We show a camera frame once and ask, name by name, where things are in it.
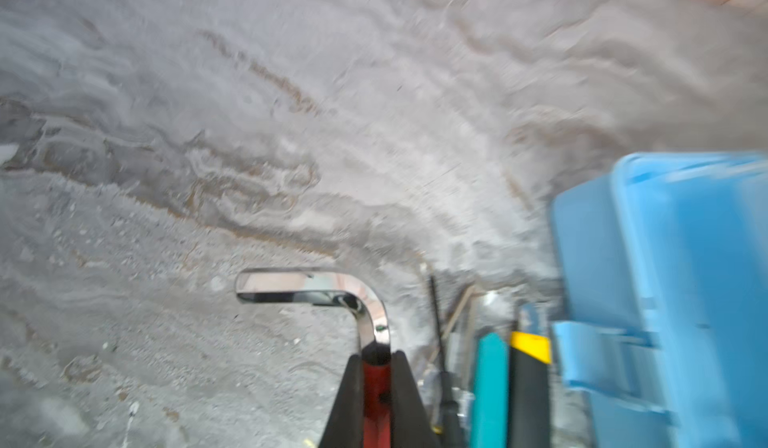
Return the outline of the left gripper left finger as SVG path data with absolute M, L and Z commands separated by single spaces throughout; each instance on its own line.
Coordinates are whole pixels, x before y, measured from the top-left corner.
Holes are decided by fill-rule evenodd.
M 363 418 L 363 363 L 359 355 L 352 355 L 348 359 L 318 447 L 362 448 Z

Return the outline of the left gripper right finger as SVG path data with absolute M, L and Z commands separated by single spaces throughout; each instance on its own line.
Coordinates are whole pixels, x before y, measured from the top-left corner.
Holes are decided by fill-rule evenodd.
M 440 448 L 403 351 L 395 352 L 391 360 L 390 431 L 394 448 Z

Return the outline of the blue plastic tool box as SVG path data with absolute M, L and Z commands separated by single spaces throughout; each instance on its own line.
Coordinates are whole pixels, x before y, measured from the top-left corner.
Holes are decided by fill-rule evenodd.
M 638 153 L 552 204 L 561 378 L 600 447 L 767 443 L 767 158 Z

